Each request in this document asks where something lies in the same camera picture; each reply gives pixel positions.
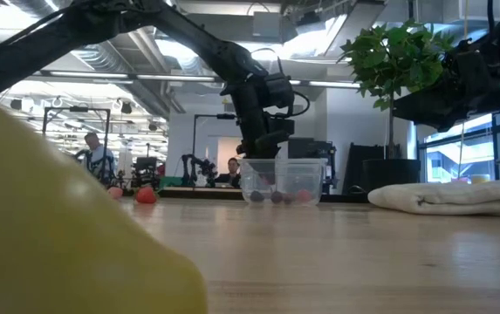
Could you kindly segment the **grey ceiling box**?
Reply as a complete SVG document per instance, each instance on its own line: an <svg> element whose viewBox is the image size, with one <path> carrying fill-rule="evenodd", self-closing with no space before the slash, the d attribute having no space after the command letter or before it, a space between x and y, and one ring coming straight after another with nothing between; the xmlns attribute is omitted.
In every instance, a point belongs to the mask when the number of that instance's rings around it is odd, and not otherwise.
<svg viewBox="0 0 500 314"><path fill-rule="evenodd" d="M280 34L281 16L276 12L254 11L253 30L255 37L277 38Z"/></svg>

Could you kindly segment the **folded plaid cloth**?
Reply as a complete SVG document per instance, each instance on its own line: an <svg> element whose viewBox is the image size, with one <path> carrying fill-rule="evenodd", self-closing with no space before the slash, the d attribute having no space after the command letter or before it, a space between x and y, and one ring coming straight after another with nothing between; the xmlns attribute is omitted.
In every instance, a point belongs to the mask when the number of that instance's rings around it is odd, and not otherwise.
<svg viewBox="0 0 500 314"><path fill-rule="evenodd" d="M416 215L500 216L500 180L390 185L369 192L367 199L380 208Z"/></svg>

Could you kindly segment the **black aluminium rig frame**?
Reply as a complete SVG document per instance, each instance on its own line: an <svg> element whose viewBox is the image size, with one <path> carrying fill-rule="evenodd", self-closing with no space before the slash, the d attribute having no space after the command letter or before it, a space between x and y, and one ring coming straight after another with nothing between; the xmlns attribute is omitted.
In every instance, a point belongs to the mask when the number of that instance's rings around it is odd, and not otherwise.
<svg viewBox="0 0 500 314"><path fill-rule="evenodd" d="M158 195L164 198L243 201L242 191L234 188L166 187L159 191ZM368 200L366 194L322 195L320 197L320 202L368 203Z"/></svg>

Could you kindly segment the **clear plastic tupperware container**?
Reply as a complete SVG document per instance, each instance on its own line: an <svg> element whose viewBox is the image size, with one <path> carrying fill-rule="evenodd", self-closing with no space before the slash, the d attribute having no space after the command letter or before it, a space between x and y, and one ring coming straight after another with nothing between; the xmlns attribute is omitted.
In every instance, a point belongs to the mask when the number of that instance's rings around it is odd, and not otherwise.
<svg viewBox="0 0 500 314"><path fill-rule="evenodd" d="M251 205L272 206L315 206L323 194L323 174L326 161L322 159L275 159L276 182L266 183L262 175L255 176L248 165L248 159L240 161L240 188L243 198ZM309 203L296 201L296 193L300 189L309 190L314 198ZM262 202L252 202L250 194L258 191L264 196ZM279 191L284 200L279 204L271 202L271 193Z"/></svg>

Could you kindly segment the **person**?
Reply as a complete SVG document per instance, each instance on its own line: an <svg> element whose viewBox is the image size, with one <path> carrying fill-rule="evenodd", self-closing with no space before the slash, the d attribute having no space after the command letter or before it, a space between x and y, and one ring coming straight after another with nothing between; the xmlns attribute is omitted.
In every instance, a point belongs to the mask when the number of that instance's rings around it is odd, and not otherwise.
<svg viewBox="0 0 500 314"><path fill-rule="evenodd" d="M86 169L104 186L109 187L114 177L113 153L100 142L96 133L87 133L84 140L88 153L84 164Z"/></svg>
<svg viewBox="0 0 500 314"><path fill-rule="evenodd" d="M241 175L238 173L239 163L236 158L228 160L228 173L219 174L215 178L216 183L228 183L233 188L240 188Z"/></svg>

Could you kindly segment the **black cart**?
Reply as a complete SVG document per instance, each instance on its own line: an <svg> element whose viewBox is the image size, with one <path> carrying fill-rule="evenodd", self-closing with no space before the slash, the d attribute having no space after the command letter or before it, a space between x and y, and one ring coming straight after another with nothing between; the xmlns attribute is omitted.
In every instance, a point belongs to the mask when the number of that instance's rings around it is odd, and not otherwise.
<svg viewBox="0 0 500 314"><path fill-rule="evenodd" d="M138 157L134 163L132 188L150 187L155 191L159 187L160 177L157 171L156 157Z"/></svg>

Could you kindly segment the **red strawberry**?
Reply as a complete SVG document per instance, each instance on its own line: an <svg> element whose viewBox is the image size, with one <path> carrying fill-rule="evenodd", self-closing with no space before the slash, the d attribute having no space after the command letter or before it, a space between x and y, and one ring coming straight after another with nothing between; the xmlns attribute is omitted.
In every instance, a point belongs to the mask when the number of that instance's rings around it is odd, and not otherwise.
<svg viewBox="0 0 500 314"><path fill-rule="evenodd" d="M141 204L155 204L157 202L157 194L151 187L139 188L135 200Z"/></svg>

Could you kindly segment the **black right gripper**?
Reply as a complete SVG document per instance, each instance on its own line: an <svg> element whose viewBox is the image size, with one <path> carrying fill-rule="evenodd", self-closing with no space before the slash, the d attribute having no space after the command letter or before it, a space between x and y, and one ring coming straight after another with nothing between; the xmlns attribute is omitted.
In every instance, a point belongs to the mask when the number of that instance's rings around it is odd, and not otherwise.
<svg viewBox="0 0 500 314"><path fill-rule="evenodd" d="M445 82L411 92L394 102L394 117L442 133L471 115L500 112L500 72L462 41L445 54Z"/></svg>

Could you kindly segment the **black gantry frame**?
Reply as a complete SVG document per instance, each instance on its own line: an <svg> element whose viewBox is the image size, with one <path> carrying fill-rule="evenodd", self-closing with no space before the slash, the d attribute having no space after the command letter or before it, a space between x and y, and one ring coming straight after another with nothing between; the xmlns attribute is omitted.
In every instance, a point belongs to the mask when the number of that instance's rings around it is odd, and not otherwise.
<svg viewBox="0 0 500 314"><path fill-rule="evenodd" d="M111 176L106 173L106 161L107 161L106 150L107 150L108 135L110 130L111 110L107 108L91 108L88 106L70 106L70 107L47 106L44 109L43 125L41 129L41 134L43 138L46 137L48 124L51 123L54 119L56 119L59 116L59 114L63 111L69 111L72 113L96 112L96 113L106 114L106 118L102 119L102 121L105 123L104 142L102 149L103 151L102 164L100 165L99 171L97 173L94 173L94 175L97 178L97 180L103 183L104 185L109 184L111 181Z"/></svg>
<svg viewBox="0 0 500 314"><path fill-rule="evenodd" d="M216 165L219 174L228 172L228 160L237 158L242 135L231 113L196 114L193 124L192 154Z"/></svg>

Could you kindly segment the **green leafy plant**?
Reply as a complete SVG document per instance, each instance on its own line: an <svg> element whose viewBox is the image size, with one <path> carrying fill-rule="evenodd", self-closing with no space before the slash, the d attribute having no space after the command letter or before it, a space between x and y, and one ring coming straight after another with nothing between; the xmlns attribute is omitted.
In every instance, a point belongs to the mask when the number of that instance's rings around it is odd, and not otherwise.
<svg viewBox="0 0 500 314"><path fill-rule="evenodd" d="M388 111L387 157L394 151L394 102L402 92L417 92L442 74L442 59L452 49L454 37L409 19L393 28L386 24L362 29L340 46L341 61L353 68L361 96L374 97L373 106Z"/></svg>

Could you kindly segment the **black panel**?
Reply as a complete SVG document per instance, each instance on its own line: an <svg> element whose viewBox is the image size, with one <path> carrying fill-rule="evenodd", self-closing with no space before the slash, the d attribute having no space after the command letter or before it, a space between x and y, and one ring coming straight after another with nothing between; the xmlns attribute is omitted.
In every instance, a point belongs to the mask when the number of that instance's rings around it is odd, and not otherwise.
<svg viewBox="0 0 500 314"><path fill-rule="evenodd" d="M350 195L360 191L368 191L364 162L366 160L381 160L383 157L384 148L382 146L363 146L352 142L346 160L342 193Z"/></svg>

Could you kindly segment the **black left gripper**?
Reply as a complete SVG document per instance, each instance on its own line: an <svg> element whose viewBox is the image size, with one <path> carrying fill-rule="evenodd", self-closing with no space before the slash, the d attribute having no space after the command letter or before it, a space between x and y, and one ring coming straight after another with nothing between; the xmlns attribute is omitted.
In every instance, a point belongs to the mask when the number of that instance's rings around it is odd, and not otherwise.
<svg viewBox="0 0 500 314"><path fill-rule="evenodd" d="M255 176L262 175L266 183L276 182L278 144L294 134L295 121L290 119L293 105L285 108L269 106L265 86L266 77L251 77L244 82L230 84L230 97L236 112L236 124L243 139L237 152L245 154Z"/></svg>

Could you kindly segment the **yellow lemon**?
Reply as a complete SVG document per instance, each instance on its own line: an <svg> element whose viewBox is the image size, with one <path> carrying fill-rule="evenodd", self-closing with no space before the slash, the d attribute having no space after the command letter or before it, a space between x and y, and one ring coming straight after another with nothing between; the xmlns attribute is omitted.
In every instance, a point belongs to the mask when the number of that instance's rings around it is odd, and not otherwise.
<svg viewBox="0 0 500 314"><path fill-rule="evenodd" d="M200 271L0 109L0 314L207 314Z"/></svg>

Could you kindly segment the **black plant pot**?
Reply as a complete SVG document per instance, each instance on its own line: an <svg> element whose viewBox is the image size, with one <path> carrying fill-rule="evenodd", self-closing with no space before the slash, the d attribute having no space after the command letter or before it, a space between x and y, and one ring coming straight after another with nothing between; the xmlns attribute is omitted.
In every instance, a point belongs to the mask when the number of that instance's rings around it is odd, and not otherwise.
<svg viewBox="0 0 500 314"><path fill-rule="evenodd" d="M369 191L395 184L418 183L421 162L409 159L366 160L364 162Z"/></svg>

